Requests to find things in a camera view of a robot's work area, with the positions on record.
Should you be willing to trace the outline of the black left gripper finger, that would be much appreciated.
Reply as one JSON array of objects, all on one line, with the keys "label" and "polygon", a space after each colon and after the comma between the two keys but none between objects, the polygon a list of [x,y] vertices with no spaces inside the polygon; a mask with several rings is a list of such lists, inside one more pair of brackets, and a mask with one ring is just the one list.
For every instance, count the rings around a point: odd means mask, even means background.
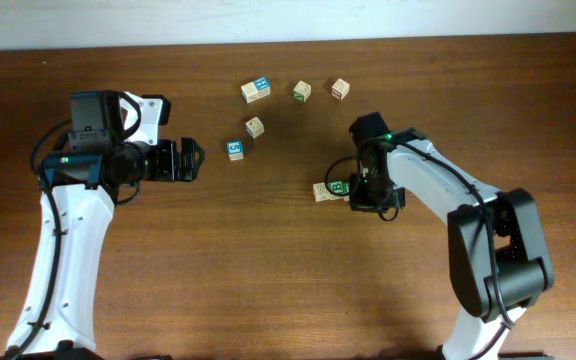
[{"label": "black left gripper finger", "polygon": [[200,169],[202,163],[203,163],[202,159],[199,159],[199,160],[181,159],[180,180],[182,182],[194,181],[199,174],[199,169]]},{"label": "black left gripper finger", "polygon": [[203,161],[205,152],[193,138],[182,138],[181,159],[183,161]]}]

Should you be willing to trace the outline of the green letter B block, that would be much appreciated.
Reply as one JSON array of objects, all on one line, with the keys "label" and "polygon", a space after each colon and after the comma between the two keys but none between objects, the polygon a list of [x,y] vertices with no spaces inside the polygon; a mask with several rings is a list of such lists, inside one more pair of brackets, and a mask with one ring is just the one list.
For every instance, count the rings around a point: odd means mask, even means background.
[{"label": "green letter B block", "polygon": [[346,181],[332,181],[328,183],[327,189],[329,190],[330,200],[349,200],[350,184]]}]

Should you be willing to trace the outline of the wooden letter M block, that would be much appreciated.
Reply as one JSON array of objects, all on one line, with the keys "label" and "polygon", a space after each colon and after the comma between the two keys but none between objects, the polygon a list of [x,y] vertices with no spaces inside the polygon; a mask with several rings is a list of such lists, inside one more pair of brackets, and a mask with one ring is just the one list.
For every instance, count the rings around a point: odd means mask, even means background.
[{"label": "wooden letter M block", "polygon": [[325,183],[316,183],[312,187],[313,197],[316,202],[328,201],[330,193],[326,189]]}]

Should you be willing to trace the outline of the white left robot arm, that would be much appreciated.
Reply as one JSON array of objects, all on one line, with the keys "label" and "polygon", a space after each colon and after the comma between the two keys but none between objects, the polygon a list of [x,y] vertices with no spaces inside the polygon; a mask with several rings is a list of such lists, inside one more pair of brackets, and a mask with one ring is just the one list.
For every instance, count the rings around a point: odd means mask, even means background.
[{"label": "white left robot arm", "polygon": [[101,251],[115,210],[145,182],[192,182],[205,159],[192,139],[159,130],[162,95],[99,90],[70,96],[71,114],[43,135],[30,167],[41,191],[41,230],[29,289],[6,344],[7,359],[94,359],[94,299]]}]

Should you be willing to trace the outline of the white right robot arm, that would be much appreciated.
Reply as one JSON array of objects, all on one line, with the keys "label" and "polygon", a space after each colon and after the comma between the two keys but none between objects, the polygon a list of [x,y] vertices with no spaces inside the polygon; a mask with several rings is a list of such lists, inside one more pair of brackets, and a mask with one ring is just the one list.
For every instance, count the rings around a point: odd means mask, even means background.
[{"label": "white right robot arm", "polygon": [[393,214],[412,193],[447,227],[449,276],[460,304],[452,333],[431,359],[497,359],[515,322],[554,285],[534,198],[502,191],[441,155],[409,128],[388,128],[373,112],[349,127],[357,149],[350,178],[354,211]]}]

